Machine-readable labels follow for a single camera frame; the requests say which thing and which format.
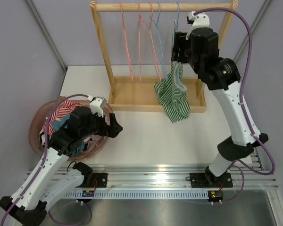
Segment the pink tank top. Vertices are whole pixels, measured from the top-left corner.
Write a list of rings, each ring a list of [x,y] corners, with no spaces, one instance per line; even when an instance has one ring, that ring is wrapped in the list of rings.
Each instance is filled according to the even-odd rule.
[[[99,135],[92,135],[92,136],[90,136],[90,137],[87,137],[87,138],[84,140],[84,144],[85,144],[84,151],[85,151],[85,152],[89,152],[89,151],[92,150],[94,147],[99,146],[101,139],[102,139],[102,137],[99,136]]]

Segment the blue wire hanger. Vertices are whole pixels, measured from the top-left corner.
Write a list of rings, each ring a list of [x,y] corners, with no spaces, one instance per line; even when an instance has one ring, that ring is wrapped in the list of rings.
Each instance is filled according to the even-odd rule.
[[[161,66],[162,73],[164,75],[164,79],[167,80],[168,79],[168,73],[167,73],[167,70],[166,70],[166,66],[164,64],[164,48],[163,48],[163,45],[162,45],[162,40],[161,40],[161,36],[160,36],[160,31],[159,31],[160,12],[161,12],[161,6],[160,6],[160,3],[158,2],[158,17],[155,21],[155,20],[153,20],[153,16],[151,16],[150,21],[155,25],[155,28],[156,28],[156,31],[157,31],[158,41],[157,41],[157,44],[155,43],[155,48],[156,48],[157,51],[159,51],[158,62]]]
[[[174,33],[175,33],[176,31],[178,31],[179,15],[180,15],[180,3],[177,2],[177,17],[176,17],[176,19],[173,21],[173,23],[174,23]]]

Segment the green white striped tank top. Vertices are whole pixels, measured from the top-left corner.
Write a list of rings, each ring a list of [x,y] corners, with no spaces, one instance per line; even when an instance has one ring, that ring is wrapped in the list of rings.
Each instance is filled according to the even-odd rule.
[[[171,62],[167,79],[154,84],[156,98],[172,123],[189,117],[187,87],[183,84],[183,64]]]

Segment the red white striped tank top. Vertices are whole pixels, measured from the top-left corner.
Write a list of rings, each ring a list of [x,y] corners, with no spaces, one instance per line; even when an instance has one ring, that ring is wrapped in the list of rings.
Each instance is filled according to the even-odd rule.
[[[61,120],[65,115],[67,114],[71,114],[71,112],[73,110],[75,110],[78,107],[83,106],[81,103],[76,102],[76,101],[71,101],[71,100],[66,100],[64,101],[53,113],[53,115],[50,118],[50,122],[49,122],[49,128],[48,128],[48,133],[54,133],[52,126],[50,125],[50,123],[55,120],[56,118],[58,118],[59,120]]]

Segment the pink wire hanger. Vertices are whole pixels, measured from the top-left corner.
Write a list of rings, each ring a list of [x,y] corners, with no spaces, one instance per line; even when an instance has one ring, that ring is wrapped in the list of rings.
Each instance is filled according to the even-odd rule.
[[[154,39],[153,39],[152,28],[151,28],[152,17],[153,17],[153,5],[150,2],[149,2],[149,5],[150,5],[150,9],[151,9],[150,22],[147,23],[145,21],[145,19],[143,18],[143,16],[141,16],[141,25],[142,25],[142,29],[147,33],[145,35],[146,42],[147,42],[147,45],[148,45],[148,48],[149,48],[149,51],[150,51],[150,54],[151,54],[151,58],[152,58],[153,65],[154,65],[154,68],[155,68],[155,71],[156,71],[158,82],[161,82],[162,81],[161,72],[160,72],[160,69],[159,69],[159,66],[158,66],[158,56],[157,56],[155,42],[154,42]]]
[[[130,72],[131,81],[133,81],[132,63],[131,63],[130,51],[129,51],[129,47],[128,47],[126,28],[125,28],[123,4],[119,3],[119,6],[120,6],[120,9],[121,9],[122,28],[123,28],[123,33],[124,33],[125,49],[126,49],[128,66],[129,66],[129,72]]]
[[[138,28],[139,28],[139,36],[138,36],[138,44],[139,44],[139,70],[140,70],[140,82],[142,81],[142,49],[141,49],[141,11],[140,11],[140,4],[138,4]]]

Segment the blue tank top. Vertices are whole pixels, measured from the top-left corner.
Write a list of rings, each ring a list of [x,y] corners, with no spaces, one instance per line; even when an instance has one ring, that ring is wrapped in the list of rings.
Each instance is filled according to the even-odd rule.
[[[56,118],[55,120],[53,120],[50,125],[53,128],[53,131],[56,132],[57,130],[59,130],[62,125],[66,122],[66,120],[69,120],[70,118],[70,114],[65,115],[61,120],[59,120],[58,118]],[[73,154],[71,155],[72,157],[77,156],[80,152],[82,152],[85,149],[85,143],[83,141],[81,141],[80,146],[73,152]]]

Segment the black white striped tank top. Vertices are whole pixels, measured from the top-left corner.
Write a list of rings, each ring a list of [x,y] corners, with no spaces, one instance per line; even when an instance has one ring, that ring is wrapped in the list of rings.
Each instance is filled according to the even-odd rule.
[[[45,135],[45,132],[43,130],[40,131],[39,133],[39,140],[40,140],[40,144],[41,146],[44,148],[45,147],[45,140],[47,137],[47,141],[49,142],[50,138],[51,138],[52,133],[49,133],[48,135]]]

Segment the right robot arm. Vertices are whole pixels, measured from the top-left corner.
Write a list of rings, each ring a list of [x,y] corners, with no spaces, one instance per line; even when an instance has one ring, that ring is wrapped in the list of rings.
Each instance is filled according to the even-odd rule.
[[[190,34],[175,32],[171,60],[191,66],[218,100],[229,125],[231,136],[218,144],[218,154],[201,181],[216,186],[234,161],[253,153],[254,148],[268,141],[268,135],[254,125],[240,94],[238,68],[233,60],[219,56],[218,34],[211,28],[197,28]]]

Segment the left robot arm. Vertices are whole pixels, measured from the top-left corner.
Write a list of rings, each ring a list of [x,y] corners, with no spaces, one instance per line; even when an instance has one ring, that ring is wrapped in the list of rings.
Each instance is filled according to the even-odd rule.
[[[58,182],[48,186],[57,170],[92,135],[115,138],[123,127],[115,114],[110,113],[109,123],[86,106],[74,109],[67,121],[54,132],[44,147],[43,155],[27,180],[12,195],[0,200],[0,207],[24,226],[38,226],[51,207],[66,193],[92,184],[93,169],[78,162]]]

